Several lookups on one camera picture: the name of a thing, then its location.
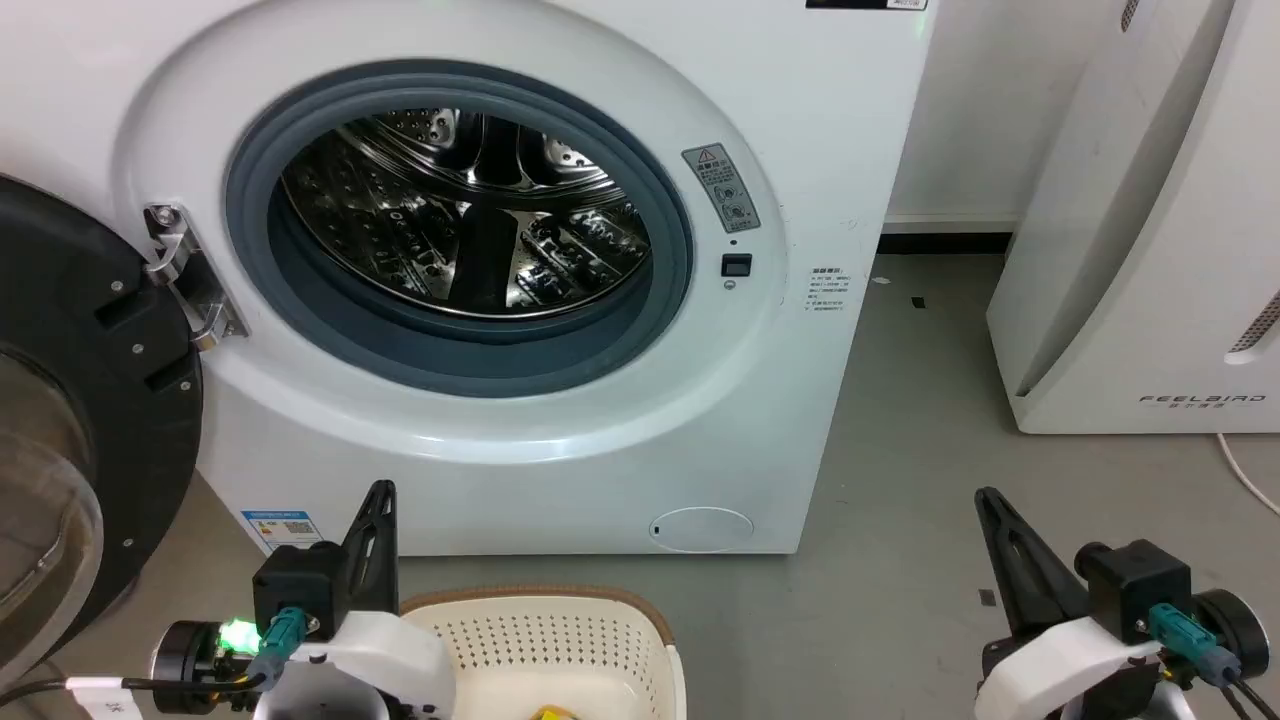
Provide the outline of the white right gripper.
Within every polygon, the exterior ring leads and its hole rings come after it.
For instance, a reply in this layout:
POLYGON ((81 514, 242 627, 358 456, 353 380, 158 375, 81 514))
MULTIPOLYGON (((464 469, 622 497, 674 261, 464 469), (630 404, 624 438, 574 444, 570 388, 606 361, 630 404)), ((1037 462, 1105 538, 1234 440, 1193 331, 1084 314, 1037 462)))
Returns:
POLYGON ((1043 719, 1130 659, 1161 651, 1158 641, 1124 644, 1084 618, 1085 588, 998 489, 979 488, 974 503, 1010 633, 1050 628, 995 665, 975 719, 1043 719))

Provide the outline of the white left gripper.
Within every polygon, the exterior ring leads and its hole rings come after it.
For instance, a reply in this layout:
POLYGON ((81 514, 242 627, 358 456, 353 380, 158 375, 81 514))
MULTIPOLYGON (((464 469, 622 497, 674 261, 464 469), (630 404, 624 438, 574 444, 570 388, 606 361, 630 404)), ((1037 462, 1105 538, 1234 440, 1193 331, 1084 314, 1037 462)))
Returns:
POLYGON ((399 609, 397 491, 375 480, 346 533, 349 612, 328 641, 301 643, 261 693, 256 719, 452 719, 452 653, 399 609))

